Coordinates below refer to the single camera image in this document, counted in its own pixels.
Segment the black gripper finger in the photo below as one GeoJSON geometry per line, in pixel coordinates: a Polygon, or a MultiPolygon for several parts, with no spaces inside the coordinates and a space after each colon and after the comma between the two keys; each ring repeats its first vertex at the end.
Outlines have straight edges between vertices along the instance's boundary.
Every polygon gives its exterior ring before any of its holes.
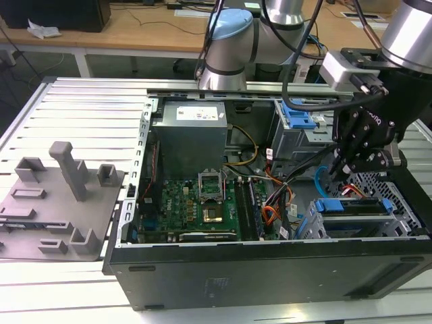
{"type": "Polygon", "coordinates": [[[333,141],[336,143],[330,175],[333,181],[345,180],[355,169],[362,143],[369,133],[362,107],[336,111],[333,117],[333,141]]]}
{"type": "Polygon", "coordinates": [[[352,174],[377,173],[407,167],[407,160],[401,150],[398,150],[398,154],[393,156],[387,150],[372,149],[365,154],[357,153],[346,159],[342,166],[340,180],[345,181],[352,174]]]}

